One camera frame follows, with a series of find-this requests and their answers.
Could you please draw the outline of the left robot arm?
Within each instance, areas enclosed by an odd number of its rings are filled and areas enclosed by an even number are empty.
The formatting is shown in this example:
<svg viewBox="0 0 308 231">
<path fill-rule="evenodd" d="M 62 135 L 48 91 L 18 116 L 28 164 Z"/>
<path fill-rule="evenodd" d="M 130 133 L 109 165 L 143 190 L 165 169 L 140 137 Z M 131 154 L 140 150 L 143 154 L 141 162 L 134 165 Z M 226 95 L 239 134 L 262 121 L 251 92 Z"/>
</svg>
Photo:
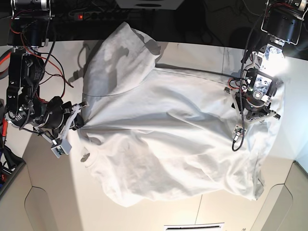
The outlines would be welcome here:
<svg viewBox="0 0 308 231">
<path fill-rule="evenodd" d="M 280 85 L 277 74 L 282 70 L 283 47 L 298 44 L 307 12 L 306 0 L 266 2 L 265 12 L 259 17 L 262 34 L 246 45 L 240 76 L 230 78 L 225 88 L 240 118 L 237 132 L 270 117 L 280 119 L 271 109 L 271 103 Z"/>
</svg>

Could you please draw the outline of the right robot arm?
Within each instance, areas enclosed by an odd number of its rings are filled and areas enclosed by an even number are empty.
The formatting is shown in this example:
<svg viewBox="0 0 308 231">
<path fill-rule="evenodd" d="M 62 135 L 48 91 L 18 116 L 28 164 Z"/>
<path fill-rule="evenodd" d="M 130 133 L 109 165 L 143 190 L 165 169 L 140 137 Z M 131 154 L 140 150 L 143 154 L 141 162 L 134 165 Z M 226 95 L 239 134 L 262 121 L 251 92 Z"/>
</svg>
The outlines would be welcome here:
<svg viewBox="0 0 308 231">
<path fill-rule="evenodd" d="M 48 101 L 40 96 L 53 48 L 48 53 L 40 53 L 38 49 L 48 44 L 48 35 L 53 36 L 52 47 L 56 42 L 52 4 L 51 0 L 11 1 L 9 45 L 12 49 L 8 53 L 10 63 L 6 70 L 9 78 L 6 105 L 0 117 L 2 142 L 5 142 L 9 124 L 19 130 L 31 124 L 31 133 L 43 136 L 53 147 L 58 147 L 67 141 L 69 130 L 84 125 L 80 111 L 87 106 L 86 102 L 64 103 L 64 90 Z"/>
</svg>

